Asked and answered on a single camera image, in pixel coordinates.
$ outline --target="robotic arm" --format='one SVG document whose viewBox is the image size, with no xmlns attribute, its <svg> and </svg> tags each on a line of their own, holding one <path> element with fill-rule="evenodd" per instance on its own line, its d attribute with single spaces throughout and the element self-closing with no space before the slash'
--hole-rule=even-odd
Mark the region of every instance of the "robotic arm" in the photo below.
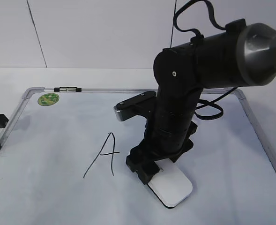
<svg viewBox="0 0 276 225">
<path fill-rule="evenodd" d="M 247 26 L 245 19 L 223 28 L 216 23 L 207 0 L 202 1 L 212 24 L 225 32 L 204 38 L 197 29 L 181 30 L 177 17 L 198 1 L 188 2 L 174 16 L 176 29 L 196 36 L 157 55 L 153 66 L 157 93 L 148 91 L 114 107 L 120 121 L 136 115 L 147 119 L 143 140 L 126 159 L 143 184 L 159 172 L 156 161 L 169 158 L 175 162 L 193 147 L 189 137 L 197 125 L 192 116 L 204 88 L 262 86 L 276 76 L 276 30 L 263 23 Z"/>
</svg>

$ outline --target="white table surface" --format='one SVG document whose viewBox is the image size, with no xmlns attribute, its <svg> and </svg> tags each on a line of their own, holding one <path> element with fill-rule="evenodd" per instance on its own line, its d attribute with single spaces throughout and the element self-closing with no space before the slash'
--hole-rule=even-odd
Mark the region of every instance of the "white table surface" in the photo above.
<svg viewBox="0 0 276 225">
<path fill-rule="evenodd" d="M 176 162 L 193 191 L 169 210 L 125 164 L 145 119 L 121 123 L 112 103 L 134 95 L 60 93 L 41 107 L 34 94 L 0 152 L 0 225 L 276 225 L 276 174 L 235 96 L 219 102 L 221 119 L 194 118 L 194 147 Z M 107 132 L 114 176 L 100 156 L 83 179 Z"/>
<path fill-rule="evenodd" d="M 0 113 L 11 116 L 29 87 L 156 88 L 152 69 L 0 68 Z M 276 149 L 276 78 L 264 87 L 241 88 Z"/>
</svg>

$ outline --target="cylindrical motor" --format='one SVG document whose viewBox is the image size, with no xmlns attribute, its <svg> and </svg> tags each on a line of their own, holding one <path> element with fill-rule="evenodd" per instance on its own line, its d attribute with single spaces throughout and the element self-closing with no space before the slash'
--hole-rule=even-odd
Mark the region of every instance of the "cylindrical motor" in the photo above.
<svg viewBox="0 0 276 225">
<path fill-rule="evenodd" d="M 276 30 L 256 23 L 159 53 L 159 89 L 150 143 L 161 151 L 182 148 L 203 88 L 260 86 L 276 76 Z"/>
</svg>

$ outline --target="green sticker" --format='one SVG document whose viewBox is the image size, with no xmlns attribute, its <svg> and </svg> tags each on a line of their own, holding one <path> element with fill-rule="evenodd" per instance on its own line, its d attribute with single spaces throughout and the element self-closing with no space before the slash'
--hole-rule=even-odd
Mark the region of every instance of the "green sticker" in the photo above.
<svg viewBox="0 0 276 225">
<path fill-rule="evenodd" d="M 58 101 L 59 95 L 56 93 L 44 94 L 38 99 L 38 103 L 41 106 L 50 106 L 56 104 Z"/>
</svg>

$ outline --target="black cable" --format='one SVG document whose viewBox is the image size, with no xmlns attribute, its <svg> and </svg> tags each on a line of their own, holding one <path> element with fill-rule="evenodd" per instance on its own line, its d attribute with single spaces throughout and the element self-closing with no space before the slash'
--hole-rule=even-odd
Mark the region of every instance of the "black cable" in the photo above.
<svg viewBox="0 0 276 225">
<path fill-rule="evenodd" d="M 29 0 L 26 0 L 26 1 L 27 1 L 27 6 L 28 6 L 28 9 L 29 9 L 29 13 L 30 13 L 30 18 L 31 18 L 31 21 L 32 21 L 32 23 L 34 25 L 34 29 L 35 29 L 35 32 L 36 32 L 38 43 L 39 43 L 39 46 L 40 46 L 40 49 L 41 49 L 41 53 L 42 53 L 42 57 L 43 57 L 43 60 L 44 60 L 44 63 L 45 63 L 45 67 L 47 68 L 46 59 L 45 59 L 45 56 L 44 56 L 44 53 L 43 53 L 43 49 L 42 49 L 40 38 L 39 38 L 39 35 L 38 35 L 38 31 L 37 31 L 37 28 L 36 28 L 36 25 L 35 25 L 34 17 L 33 17 L 33 14 L 31 13 Z"/>
<path fill-rule="evenodd" d="M 215 104 L 215 102 L 217 102 L 217 101 L 221 100 L 222 98 L 228 96 L 229 94 L 231 94 L 236 89 L 237 89 L 237 87 L 236 88 L 232 88 L 228 92 L 224 93 L 220 97 L 218 97 L 218 98 L 216 98 L 216 99 L 214 99 L 213 101 L 210 101 L 210 102 L 207 101 L 207 100 L 199 99 L 198 103 L 200 103 L 202 105 L 196 107 L 195 110 L 202 109 L 202 108 L 204 108 L 206 106 L 210 106 L 210 107 L 213 107 L 215 109 L 218 109 L 220 112 L 217 113 L 217 114 L 215 114 L 215 115 L 211 115 L 211 116 L 202 116 L 202 115 L 199 115 L 197 112 L 194 112 L 195 116 L 197 118 L 201 119 L 201 120 L 215 120 L 215 119 L 218 119 L 218 118 L 222 117 L 223 113 L 224 113 L 223 112 L 223 108 L 221 106 Z"/>
<path fill-rule="evenodd" d="M 198 29 L 195 29 L 195 28 L 192 28 L 192 29 L 187 29 L 187 30 L 183 30 L 181 28 L 179 28 L 178 24 L 177 24 L 177 19 L 179 17 L 180 14 L 182 14 L 185 10 L 187 10 L 189 7 L 191 7 L 193 4 L 199 2 L 199 1 L 203 1 L 206 5 L 207 5 L 207 8 L 208 8 L 208 11 L 209 11 L 209 20 L 211 22 L 211 24 L 219 29 L 219 30 L 225 30 L 225 27 L 222 27 L 220 26 L 216 20 L 215 20 L 215 14 L 214 14 L 214 7 L 212 5 L 212 3 L 208 0 L 191 0 L 189 1 L 188 3 L 186 3 L 182 8 L 180 8 L 174 15 L 173 17 L 173 25 L 174 27 L 180 31 L 180 32 L 193 32 L 197 37 L 201 37 L 201 33 Z"/>
</svg>

